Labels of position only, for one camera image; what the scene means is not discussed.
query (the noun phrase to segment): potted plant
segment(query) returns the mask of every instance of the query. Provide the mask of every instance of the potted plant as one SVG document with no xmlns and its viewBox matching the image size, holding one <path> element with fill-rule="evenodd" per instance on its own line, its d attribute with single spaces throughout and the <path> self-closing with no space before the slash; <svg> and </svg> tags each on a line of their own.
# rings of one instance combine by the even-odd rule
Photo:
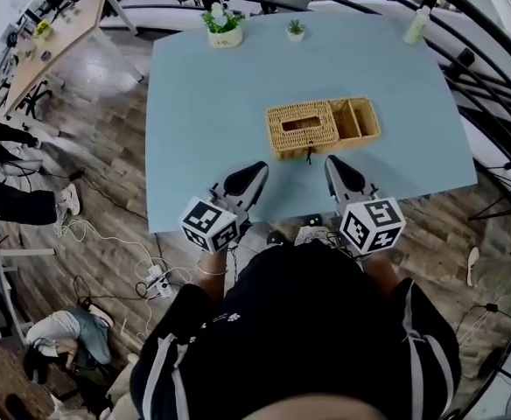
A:
<svg viewBox="0 0 511 420">
<path fill-rule="evenodd" d="M 34 30 L 34 38 L 48 40 L 53 35 L 53 28 L 47 20 L 42 20 Z"/>
<path fill-rule="evenodd" d="M 300 23 L 300 20 L 293 19 L 287 25 L 287 36 L 292 42 L 298 42 L 305 36 L 305 26 Z"/>
<path fill-rule="evenodd" d="M 224 10 L 220 3 L 213 3 L 210 12 L 203 14 L 208 29 L 209 45 L 214 48 L 237 46 L 242 42 L 240 21 L 245 16 Z"/>
</svg>

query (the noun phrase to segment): blue table top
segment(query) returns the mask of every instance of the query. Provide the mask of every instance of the blue table top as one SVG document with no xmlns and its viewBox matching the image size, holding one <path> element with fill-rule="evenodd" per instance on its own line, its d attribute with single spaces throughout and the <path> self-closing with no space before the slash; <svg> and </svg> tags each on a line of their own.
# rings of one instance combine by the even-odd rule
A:
<svg viewBox="0 0 511 420">
<path fill-rule="evenodd" d="M 146 179 L 151 232 L 177 230 L 193 195 L 258 160 L 269 180 L 253 221 L 332 212 L 326 155 L 278 161 L 265 110 L 293 102 L 366 96 L 381 137 L 336 152 L 398 199 L 477 182 L 456 104 L 425 43 L 403 43 L 387 17 L 305 12 L 302 42 L 290 42 L 292 14 L 243 22 L 244 40 L 213 49 L 205 30 L 154 45 L 147 101 Z"/>
</svg>

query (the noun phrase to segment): white flower pot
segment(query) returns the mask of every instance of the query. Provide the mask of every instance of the white flower pot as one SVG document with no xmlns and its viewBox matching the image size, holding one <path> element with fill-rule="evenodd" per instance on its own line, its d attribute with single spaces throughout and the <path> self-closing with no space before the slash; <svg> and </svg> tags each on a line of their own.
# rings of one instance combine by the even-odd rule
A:
<svg viewBox="0 0 511 420">
<path fill-rule="evenodd" d="M 242 42 L 242 28 L 238 25 L 232 31 L 228 32 L 210 32 L 209 45 L 212 48 L 229 48 L 237 46 Z"/>
<path fill-rule="evenodd" d="M 302 31 L 300 34 L 292 34 L 288 29 L 287 36 L 289 36 L 290 42 L 300 42 L 302 38 L 305 36 L 305 31 Z"/>
</svg>

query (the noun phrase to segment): table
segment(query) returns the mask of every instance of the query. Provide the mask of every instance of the table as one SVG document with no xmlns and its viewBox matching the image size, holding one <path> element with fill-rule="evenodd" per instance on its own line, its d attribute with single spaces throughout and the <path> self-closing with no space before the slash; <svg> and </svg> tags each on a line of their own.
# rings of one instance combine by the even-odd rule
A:
<svg viewBox="0 0 511 420">
<path fill-rule="evenodd" d="M 0 338 L 0 344 L 12 350 L 23 349 L 26 346 L 25 335 L 32 322 L 21 323 L 18 319 L 18 313 L 15 306 L 18 305 L 16 300 L 13 301 L 11 296 L 12 287 L 5 275 L 6 272 L 16 272 L 16 266 L 4 266 L 4 258 L 16 258 L 20 256 L 52 256 L 55 250 L 52 248 L 45 249 L 0 249 L 0 328 L 10 327 L 10 335 Z"/>
<path fill-rule="evenodd" d="M 258 160 L 269 180 L 253 221 L 332 212 L 325 155 L 273 158 L 265 109 L 366 96 L 381 137 L 336 155 L 389 196 L 412 198 L 477 182 L 456 103 L 425 43 L 403 43 L 407 26 L 383 16 L 297 13 L 306 26 L 287 39 L 292 14 L 253 17 L 236 48 L 212 49 L 203 29 L 154 45 L 146 123 L 151 232 L 179 228 L 193 195 Z"/>
<path fill-rule="evenodd" d="M 43 39 L 36 41 L 36 52 L 31 58 L 22 60 L 14 73 L 9 96 L 5 103 L 3 113 L 5 116 L 17 107 L 36 84 L 44 79 L 58 60 L 89 36 L 94 36 L 98 43 L 114 56 L 115 63 L 123 67 L 133 78 L 137 81 L 143 78 L 100 29 L 99 23 L 105 2 L 106 0 L 80 0 L 76 4 L 76 8 L 80 10 L 79 14 L 75 15 L 69 11 L 70 21 L 68 22 L 65 18 L 58 17 L 52 23 L 52 28 L 55 30 L 53 36 L 47 41 Z M 119 3 L 116 0 L 108 0 L 108 2 L 129 29 L 137 34 L 137 28 L 125 16 Z M 52 54 L 52 57 L 47 61 L 42 61 L 40 58 L 44 51 L 49 51 Z"/>
</svg>

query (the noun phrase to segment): white bracelet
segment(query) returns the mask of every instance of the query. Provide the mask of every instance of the white bracelet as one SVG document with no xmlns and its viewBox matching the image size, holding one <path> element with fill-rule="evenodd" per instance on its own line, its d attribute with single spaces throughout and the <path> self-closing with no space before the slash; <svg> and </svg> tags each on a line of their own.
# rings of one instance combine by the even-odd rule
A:
<svg viewBox="0 0 511 420">
<path fill-rule="evenodd" d="M 207 274 L 208 276 L 224 276 L 228 272 L 227 270 L 225 270 L 224 272 L 219 272 L 218 274 L 214 274 L 213 272 L 207 272 L 206 270 L 203 270 L 200 267 L 199 263 L 197 263 L 197 270 L 203 272 L 203 274 Z"/>
</svg>

